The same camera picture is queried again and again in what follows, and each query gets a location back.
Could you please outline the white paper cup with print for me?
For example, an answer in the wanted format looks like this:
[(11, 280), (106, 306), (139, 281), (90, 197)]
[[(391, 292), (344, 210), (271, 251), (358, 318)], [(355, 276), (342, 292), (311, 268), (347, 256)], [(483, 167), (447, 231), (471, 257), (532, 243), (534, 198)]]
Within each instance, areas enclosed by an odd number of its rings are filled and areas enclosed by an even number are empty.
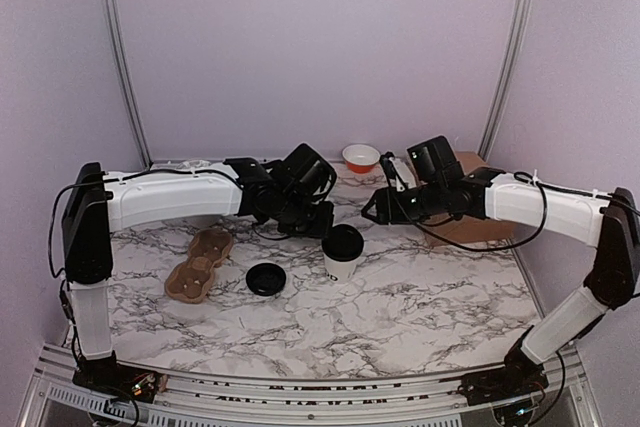
[(346, 283), (353, 277), (361, 251), (349, 255), (338, 255), (328, 250), (323, 251), (326, 276), (334, 283)]

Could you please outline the black plastic cup lid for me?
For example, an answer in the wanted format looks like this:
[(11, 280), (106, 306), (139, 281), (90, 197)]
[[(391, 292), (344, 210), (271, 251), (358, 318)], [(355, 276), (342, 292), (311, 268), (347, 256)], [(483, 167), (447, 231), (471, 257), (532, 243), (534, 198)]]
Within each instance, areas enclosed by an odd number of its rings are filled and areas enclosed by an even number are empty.
[(323, 253), (337, 262), (356, 260), (364, 250), (364, 238), (353, 226), (333, 226), (321, 243)]

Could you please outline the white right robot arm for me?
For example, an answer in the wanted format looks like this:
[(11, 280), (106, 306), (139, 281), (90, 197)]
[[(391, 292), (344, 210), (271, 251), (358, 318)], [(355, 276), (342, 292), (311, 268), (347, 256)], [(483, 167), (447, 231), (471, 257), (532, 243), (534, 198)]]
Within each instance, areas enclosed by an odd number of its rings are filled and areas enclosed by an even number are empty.
[(443, 136), (409, 148), (408, 156), (409, 174), (400, 172), (392, 153), (380, 157), (387, 185), (362, 208), (364, 218), (378, 225), (412, 225), (437, 240), (442, 235), (425, 225), (433, 216), (505, 221), (529, 226), (535, 236), (561, 234), (596, 251), (582, 284), (506, 354), (495, 375), (502, 393), (519, 393), (559, 349), (636, 298), (639, 211), (629, 190), (572, 189), (487, 166), (466, 173)]

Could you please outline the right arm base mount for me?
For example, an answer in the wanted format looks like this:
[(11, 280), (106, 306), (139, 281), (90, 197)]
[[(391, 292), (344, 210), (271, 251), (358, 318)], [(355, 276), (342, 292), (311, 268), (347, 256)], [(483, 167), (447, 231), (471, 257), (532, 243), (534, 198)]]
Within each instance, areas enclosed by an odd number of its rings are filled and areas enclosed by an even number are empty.
[(527, 395), (548, 386), (542, 367), (509, 365), (463, 375), (457, 393), (465, 397), (469, 406), (475, 406)]

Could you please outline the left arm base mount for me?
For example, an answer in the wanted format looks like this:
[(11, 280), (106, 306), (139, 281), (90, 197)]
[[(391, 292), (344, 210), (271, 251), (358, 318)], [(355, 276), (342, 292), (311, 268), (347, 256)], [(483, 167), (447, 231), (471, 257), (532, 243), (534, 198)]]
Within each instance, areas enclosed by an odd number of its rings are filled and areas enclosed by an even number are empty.
[(76, 361), (75, 385), (123, 400), (152, 403), (165, 381), (159, 372), (121, 364), (114, 351), (105, 358), (88, 360), (74, 343), (72, 354)]

